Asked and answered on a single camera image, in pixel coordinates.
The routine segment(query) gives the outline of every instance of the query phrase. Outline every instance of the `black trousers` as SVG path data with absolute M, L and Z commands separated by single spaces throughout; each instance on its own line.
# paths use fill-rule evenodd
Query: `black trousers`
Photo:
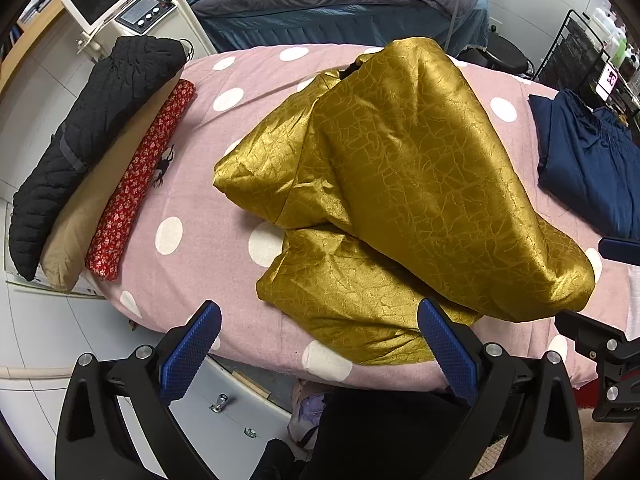
M 421 392 L 338 390 L 322 413 L 310 462 L 271 440 L 251 480 L 418 480 L 468 408 Z

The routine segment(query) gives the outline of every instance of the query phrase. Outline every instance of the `wall outlet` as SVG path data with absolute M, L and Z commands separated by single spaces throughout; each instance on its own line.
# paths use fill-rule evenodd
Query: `wall outlet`
M 489 30 L 496 34 L 500 34 L 500 31 L 502 30 L 502 22 L 499 22 L 495 18 L 489 18 Z

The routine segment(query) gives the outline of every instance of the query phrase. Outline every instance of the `wooden shelf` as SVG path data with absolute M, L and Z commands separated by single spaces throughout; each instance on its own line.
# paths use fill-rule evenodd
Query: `wooden shelf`
M 22 60 L 38 43 L 40 37 L 49 30 L 49 27 L 62 16 L 63 12 L 65 12 L 65 7 L 62 5 L 62 0 L 51 0 L 42 9 L 42 12 L 26 24 L 24 34 L 18 38 L 0 65 L 0 98 L 20 68 Z

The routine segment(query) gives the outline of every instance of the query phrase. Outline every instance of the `blue bed skirt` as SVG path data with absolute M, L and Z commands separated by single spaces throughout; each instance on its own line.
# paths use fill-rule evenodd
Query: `blue bed skirt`
M 219 52 L 302 43 L 385 46 L 412 36 L 433 38 L 444 45 L 450 25 L 428 6 L 345 5 L 198 18 Z M 486 47 L 488 28 L 487 0 L 478 0 L 457 20 L 448 54 L 457 56 L 468 46 Z

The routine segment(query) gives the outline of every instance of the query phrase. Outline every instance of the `control panel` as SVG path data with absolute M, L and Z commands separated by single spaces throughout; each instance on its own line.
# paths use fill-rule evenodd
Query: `control panel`
M 174 9 L 175 4 L 165 0 L 134 0 L 115 20 L 137 34 L 145 34 Z

